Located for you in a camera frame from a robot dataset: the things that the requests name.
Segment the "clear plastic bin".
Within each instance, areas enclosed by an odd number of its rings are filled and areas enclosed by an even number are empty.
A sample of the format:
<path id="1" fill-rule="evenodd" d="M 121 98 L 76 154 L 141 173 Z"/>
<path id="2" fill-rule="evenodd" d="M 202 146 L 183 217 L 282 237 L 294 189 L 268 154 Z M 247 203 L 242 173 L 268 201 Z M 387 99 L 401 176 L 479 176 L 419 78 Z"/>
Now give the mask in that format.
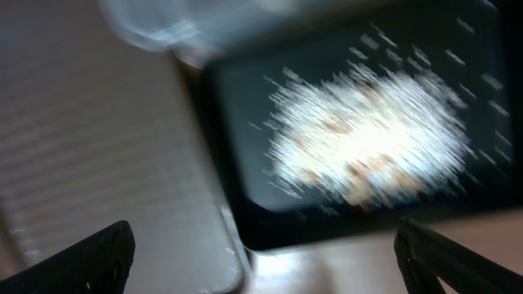
<path id="1" fill-rule="evenodd" d="M 100 0 L 125 42 L 200 68 L 214 56 L 314 29 L 383 0 Z"/>

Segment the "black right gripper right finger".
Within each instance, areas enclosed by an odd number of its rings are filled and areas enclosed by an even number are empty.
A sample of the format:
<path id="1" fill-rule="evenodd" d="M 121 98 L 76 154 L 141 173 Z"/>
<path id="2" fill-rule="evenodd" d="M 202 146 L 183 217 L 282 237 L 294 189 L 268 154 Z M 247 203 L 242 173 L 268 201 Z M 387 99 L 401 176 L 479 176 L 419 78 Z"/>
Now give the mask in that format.
<path id="1" fill-rule="evenodd" d="M 397 264 L 409 294 L 521 293 L 522 276 L 410 219 L 398 224 Z"/>

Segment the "dark brown serving tray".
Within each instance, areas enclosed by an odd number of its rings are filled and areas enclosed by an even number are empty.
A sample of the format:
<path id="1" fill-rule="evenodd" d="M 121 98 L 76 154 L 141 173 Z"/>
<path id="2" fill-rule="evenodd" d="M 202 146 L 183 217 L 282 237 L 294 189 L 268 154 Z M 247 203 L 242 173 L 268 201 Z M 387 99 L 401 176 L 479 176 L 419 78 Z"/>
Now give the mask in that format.
<path id="1" fill-rule="evenodd" d="M 128 293 L 239 293 L 186 85 L 95 1 L 1 4 L 1 206 L 24 265 L 125 220 Z"/>

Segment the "pile of cooked rice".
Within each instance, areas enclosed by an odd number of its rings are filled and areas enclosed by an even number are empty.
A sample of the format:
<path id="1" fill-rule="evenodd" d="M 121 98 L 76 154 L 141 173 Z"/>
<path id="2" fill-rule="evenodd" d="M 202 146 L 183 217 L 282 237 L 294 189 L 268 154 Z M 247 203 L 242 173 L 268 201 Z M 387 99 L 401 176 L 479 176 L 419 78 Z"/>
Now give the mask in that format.
<path id="1" fill-rule="evenodd" d="M 308 191 L 354 207 L 410 203 L 504 179 L 510 114 L 491 30 L 460 17 L 372 23 L 339 47 L 344 72 L 291 54 L 242 170 L 265 208 Z"/>

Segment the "black waste tray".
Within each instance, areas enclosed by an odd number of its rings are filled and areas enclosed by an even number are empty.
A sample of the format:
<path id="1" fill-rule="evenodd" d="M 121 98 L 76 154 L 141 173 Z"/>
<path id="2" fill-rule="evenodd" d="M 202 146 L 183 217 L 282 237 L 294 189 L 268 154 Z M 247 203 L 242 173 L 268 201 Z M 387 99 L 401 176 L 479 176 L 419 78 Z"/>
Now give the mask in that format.
<path id="1" fill-rule="evenodd" d="M 288 194 L 271 174 L 270 94 L 284 71 L 311 82 L 347 72 L 362 37 L 378 74 L 413 74 L 425 53 L 431 69 L 468 104 L 460 112 L 472 154 L 460 186 L 409 204 L 365 212 L 337 194 Z M 313 243 L 394 227 L 403 216 L 442 221 L 522 203 L 522 4 L 519 1 L 405 1 L 290 33 L 211 61 L 194 109 L 239 238 L 251 250 Z"/>

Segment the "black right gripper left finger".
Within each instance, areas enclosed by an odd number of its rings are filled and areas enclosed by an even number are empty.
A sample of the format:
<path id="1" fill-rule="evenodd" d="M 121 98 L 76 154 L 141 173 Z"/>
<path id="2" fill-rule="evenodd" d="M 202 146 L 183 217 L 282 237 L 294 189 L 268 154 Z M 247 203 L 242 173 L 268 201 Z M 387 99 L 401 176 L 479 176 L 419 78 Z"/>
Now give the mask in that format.
<path id="1" fill-rule="evenodd" d="M 1 294 L 123 294 L 135 239 L 120 220 L 65 250 L 1 281 Z"/>

